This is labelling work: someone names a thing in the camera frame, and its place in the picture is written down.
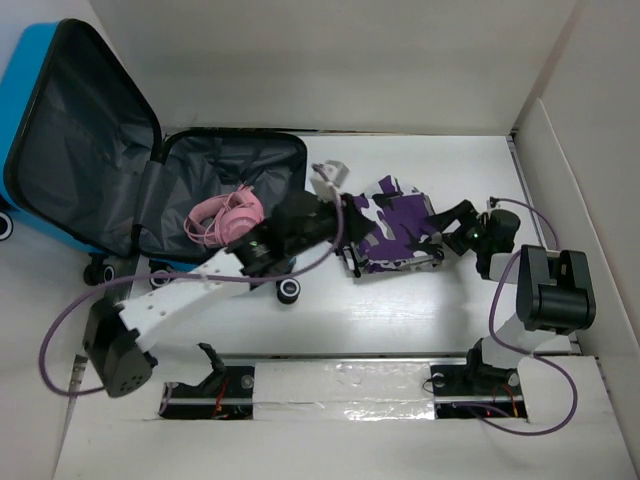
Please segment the purple camouflage cloth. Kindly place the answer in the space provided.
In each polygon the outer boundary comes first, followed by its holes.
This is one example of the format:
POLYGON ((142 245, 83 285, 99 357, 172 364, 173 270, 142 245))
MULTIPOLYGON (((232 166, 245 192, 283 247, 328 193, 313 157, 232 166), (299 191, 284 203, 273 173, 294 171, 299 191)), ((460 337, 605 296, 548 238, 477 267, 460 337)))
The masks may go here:
POLYGON ((444 250, 440 234, 428 223, 435 211, 427 194, 387 175, 355 196, 354 204, 375 224, 364 239, 342 248, 355 277, 440 267, 444 250))

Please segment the pink headphones with cable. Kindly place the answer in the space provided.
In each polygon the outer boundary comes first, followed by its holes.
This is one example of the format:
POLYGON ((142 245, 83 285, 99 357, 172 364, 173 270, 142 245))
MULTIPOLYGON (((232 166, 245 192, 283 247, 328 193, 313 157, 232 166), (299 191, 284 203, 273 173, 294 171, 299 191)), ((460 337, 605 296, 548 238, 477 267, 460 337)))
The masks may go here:
POLYGON ((229 194, 195 205, 184 220, 183 229, 192 242, 213 248, 239 239, 264 219, 263 205, 253 187, 240 185, 229 194))

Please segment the blue child suitcase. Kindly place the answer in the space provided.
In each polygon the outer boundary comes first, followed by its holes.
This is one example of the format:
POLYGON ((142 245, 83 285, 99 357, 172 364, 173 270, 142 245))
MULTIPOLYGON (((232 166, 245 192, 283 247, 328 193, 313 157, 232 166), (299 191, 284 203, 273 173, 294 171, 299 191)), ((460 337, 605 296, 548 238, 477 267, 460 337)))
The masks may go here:
POLYGON ((88 23, 36 23, 1 79, 1 233, 21 222, 87 253, 90 286, 110 259, 147 258, 153 288, 213 254, 183 228, 193 207, 248 186, 266 211, 305 186, 297 136, 196 127, 173 134, 88 23))

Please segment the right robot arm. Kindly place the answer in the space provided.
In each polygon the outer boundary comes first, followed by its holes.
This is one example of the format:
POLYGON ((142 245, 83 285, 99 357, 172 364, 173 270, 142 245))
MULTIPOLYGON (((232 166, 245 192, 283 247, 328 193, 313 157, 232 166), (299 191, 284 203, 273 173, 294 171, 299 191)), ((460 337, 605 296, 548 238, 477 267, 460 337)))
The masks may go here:
POLYGON ((585 253, 515 245, 520 218, 498 208, 476 211, 467 200, 428 222, 457 255, 473 251, 485 280, 516 287, 515 312, 467 352, 464 364, 431 369, 427 385, 441 396, 484 396, 502 386, 517 390, 520 361, 557 336, 591 327, 596 301, 585 253))

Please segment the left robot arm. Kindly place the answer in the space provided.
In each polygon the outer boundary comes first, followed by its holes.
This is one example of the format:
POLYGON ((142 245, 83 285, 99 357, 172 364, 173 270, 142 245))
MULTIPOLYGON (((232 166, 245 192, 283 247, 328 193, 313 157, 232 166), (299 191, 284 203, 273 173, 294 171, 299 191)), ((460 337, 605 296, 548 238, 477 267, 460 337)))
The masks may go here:
POLYGON ((289 262, 316 245, 359 242, 375 227, 349 194, 335 202, 294 192, 271 215, 205 263, 137 298, 96 301, 83 346, 111 398, 132 393, 152 376, 152 348, 186 321, 262 283, 293 277, 289 262))

